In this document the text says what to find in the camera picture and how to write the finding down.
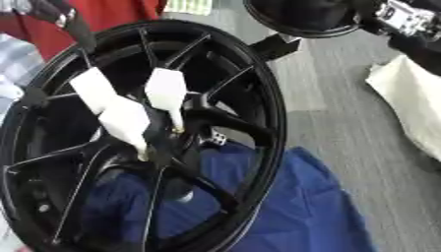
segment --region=white mounting block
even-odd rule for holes
[[[149,127],[150,119],[140,103],[118,95],[109,101],[98,120],[110,135],[134,146],[139,159],[146,160],[147,143],[143,133]]]
[[[97,67],[71,80],[71,86],[94,114],[102,113],[118,94]]]
[[[134,146],[138,158],[147,160],[143,133],[150,119],[140,103],[118,95],[97,67],[74,78],[71,85],[86,106],[99,116],[99,122],[111,136]]]
[[[183,73],[176,70],[155,68],[146,83],[145,92],[152,107],[167,111],[175,130],[183,132],[184,121],[180,109],[187,95]]]

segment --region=wheel hub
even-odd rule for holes
[[[62,52],[31,82],[41,102],[20,100],[5,117],[0,195],[12,229],[36,251],[104,251],[79,239],[82,208],[100,178],[117,169],[146,178],[150,194],[144,238],[131,244],[137,251],[222,251],[234,244],[264,200],[284,150],[284,102],[265,62],[223,31],[180,21],[101,32],[91,64],[78,52],[76,46]],[[137,161],[135,148],[108,130],[94,138],[98,116],[70,85],[89,65],[102,71],[118,95],[150,105],[143,108],[152,128],[140,133],[150,145],[150,162]],[[179,118],[172,120],[174,107],[138,98],[157,67],[185,75],[188,94],[179,109],[184,133],[173,132],[179,126]],[[235,191],[225,190],[199,165],[205,152],[222,144],[223,130],[241,132],[252,142],[246,178]],[[185,232],[158,237],[163,199],[194,188],[217,203],[216,211]]]

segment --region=wheel rim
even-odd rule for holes
[[[99,33],[97,41],[98,48],[91,60],[103,69],[110,81],[117,80],[112,84],[123,94],[138,87],[125,84],[124,78],[117,74],[136,76],[133,83],[139,86],[149,77],[153,66],[180,69],[186,74],[198,72],[194,68],[198,70],[205,67],[194,63],[202,59],[201,57],[207,59],[207,62],[213,61],[217,68],[208,67],[207,71],[213,70],[214,73],[204,76],[219,81],[209,79],[205,85],[192,86],[191,83],[205,83],[205,77],[189,74],[190,80],[187,83],[194,94],[190,95],[183,108],[184,117],[188,120],[195,118],[195,121],[209,121],[211,126],[242,131],[255,140],[256,172],[250,175],[249,181],[241,184],[240,190],[234,195],[219,188],[215,182],[198,173],[198,170],[188,168],[178,158],[173,160],[172,167],[158,169],[155,173],[157,181],[153,187],[155,190],[151,207],[158,206],[161,199],[158,195],[162,182],[166,181],[162,178],[172,173],[212,194],[220,202],[222,211],[183,234],[152,242],[154,239],[149,239],[152,237],[149,227],[158,224],[155,223],[158,213],[155,208],[149,208],[146,217],[148,227],[139,251],[146,247],[156,251],[210,251],[220,244],[234,240],[229,234],[243,227],[265,198],[284,149],[284,105],[269,68],[235,37],[193,23],[158,21],[126,25]],[[141,65],[141,68],[132,64],[124,69],[124,65],[129,64],[128,60],[137,62],[135,65]],[[108,169],[104,164],[109,161],[109,157],[125,154],[124,150],[127,149],[120,143],[108,142],[108,138],[89,142],[97,124],[86,112],[79,112],[84,110],[84,105],[68,88],[69,80],[86,69],[87,64],[76,46],[62,52],[31,82],[32,88],[42,89],[48,95],[47,104],[28,106],[21,101],[16,102],[6,116],[2,128],[2,201],[12,228],[35,250],[85,251],[84,247],[80,248],[73,240],[78,231],[75,229],[75,222],[80,208],[100,172],[104,167]],[[140,73],[142,69],[150,70]],[[237,100],[238,96],[249,105],[238,105],[244,103]],[[216,107],[218,101],[227,104],[237,115],[220,110]],[[72,107],[73,111],[66,111],[67,107]],[[69,116],[62,116],[69,113],[70,117],[81,117],[81,122],[71,123],[73,126],[64,125],[65,127],[63,123],[60,127],[54,122],[70,120]],[[54,144],[45,134],[51,135],[52,139],[62,140],[54,140]],[[48,187],[52,182],[37,181],[42,173],[35,167],[41,167],[42,164],[44,167],[53,166],[58,160],[65,159],[80,159],[74,168],[80,174],[79,179],[76,179],[74,187],[69,190],[70,198],[66,200],[67,203],[58,203],[58,208],[54,200],[56,197],[51,197],[50,189],[41,189],[42,194],[48,195],[45,201],[53,205],[51,209],[55,211],[54,217],[45,217],[35,210],[38,209],[38,197],[35,196],[38,193],[35,191],[39,190],[38,186],[41,184]]]
[[[271,28],[274,31],[292,36],[300,36],[304,38],[329,38],[346,35],[355,32],[359,28],[359,24],[352,20],[350,22],[346,21],[346,24],[340,24],[336,28],[325,31],[300,29],[287,23],[285,20],[281,19],[281,17],[267,16],[266,10],[258,10],[252,0],[244,0],[244,5],[248,13],[262,25]]]

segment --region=metal bolt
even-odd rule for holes
[[[50,206],[47,205],[47,204],[41,204],[41,205],[38,207],[38,211],[39,211],[40,213],[46,213],[46,212],[49,211],[49,210],[50,210]]]

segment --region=white cloth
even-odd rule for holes
[[[395,110],[410,140],[441,160],[441,77],[400,55],[374,67],[366,82]]]

